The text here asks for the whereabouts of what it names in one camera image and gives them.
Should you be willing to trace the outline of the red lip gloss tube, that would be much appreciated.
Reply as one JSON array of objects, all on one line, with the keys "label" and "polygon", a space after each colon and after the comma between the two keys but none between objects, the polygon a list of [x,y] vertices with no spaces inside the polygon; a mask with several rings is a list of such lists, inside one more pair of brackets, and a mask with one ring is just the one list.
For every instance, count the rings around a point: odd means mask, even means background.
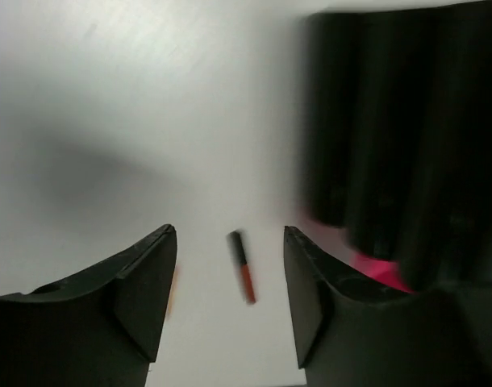
[{"label": "red lip gloss tube", "polygon": [[256,293],[241,230],[230,232],[227,235],[227,241],[231,250],[231,255],[236,264],[236,271],[239,276],[244,299],[249,305],[253,305],[256,303]]}]

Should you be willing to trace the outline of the four-colour eyeshadow palette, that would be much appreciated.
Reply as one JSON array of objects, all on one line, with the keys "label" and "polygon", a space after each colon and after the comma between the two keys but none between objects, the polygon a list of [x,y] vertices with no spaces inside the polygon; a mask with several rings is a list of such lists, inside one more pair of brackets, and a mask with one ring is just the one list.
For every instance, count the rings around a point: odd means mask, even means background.
[{"label": "four-colour eyeshadow palette", "polygon": [[168,300],[166,315],[165,315],[165,317],[167,319],[170,318],[170,316],[172,315],[172,312],[173,312],[173,307],[174,307],[175,297],[176,297],[176,291],[177,291],[178,274],[179,274],[179,267],[178,267],[178,265],[176,265],[174,268],[174,271],[173,271],[173,278],[172,278],[170,291],[169,291],[169,300]]}]

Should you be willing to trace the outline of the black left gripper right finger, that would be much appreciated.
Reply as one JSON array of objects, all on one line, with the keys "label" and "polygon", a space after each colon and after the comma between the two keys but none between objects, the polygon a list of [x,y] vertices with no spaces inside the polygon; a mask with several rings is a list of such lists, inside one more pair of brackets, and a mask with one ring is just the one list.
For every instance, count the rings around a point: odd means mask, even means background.
[{"label": "black left gripper right finger", "polygon": [[405,293],[296,227],[284,231],[284,264],[309,386],[492,386],[492,284]]}]

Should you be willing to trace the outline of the pink bottom drawer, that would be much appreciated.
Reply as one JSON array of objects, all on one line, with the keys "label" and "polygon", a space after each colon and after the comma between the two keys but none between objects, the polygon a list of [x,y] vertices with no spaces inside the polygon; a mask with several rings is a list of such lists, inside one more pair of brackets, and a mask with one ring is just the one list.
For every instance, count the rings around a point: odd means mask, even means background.
[{"label": "pink bottom drawer", "polygon": [[327,254],[366,276],[394,289],[410,293],[411,290],[401,281],[395,262],[375,260],[349,247],[346,243],[345,229],[332,227],[314,219],[305,210],[298,212],[298,228]]}]

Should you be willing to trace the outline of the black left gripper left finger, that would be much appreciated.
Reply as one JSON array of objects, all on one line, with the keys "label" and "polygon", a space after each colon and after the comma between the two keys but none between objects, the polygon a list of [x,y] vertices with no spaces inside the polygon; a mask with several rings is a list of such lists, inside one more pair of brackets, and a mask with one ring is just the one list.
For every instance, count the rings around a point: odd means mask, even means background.
[{"label": "black left gripper left finger", "polygon": [[143,386],[177,259],[166,224],[28,294],[0,296],[0,386]]}]

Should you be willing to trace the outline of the black drawer organizer cabinet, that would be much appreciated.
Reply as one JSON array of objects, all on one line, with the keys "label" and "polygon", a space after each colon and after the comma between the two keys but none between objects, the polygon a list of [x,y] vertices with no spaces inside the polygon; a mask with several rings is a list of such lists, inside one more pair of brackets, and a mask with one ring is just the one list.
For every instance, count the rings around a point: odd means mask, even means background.
[{"label": "black drawer organizer cabinet", "polygon": [[306,202],[421,290],[492,282],[492,1],[306,25]]}]

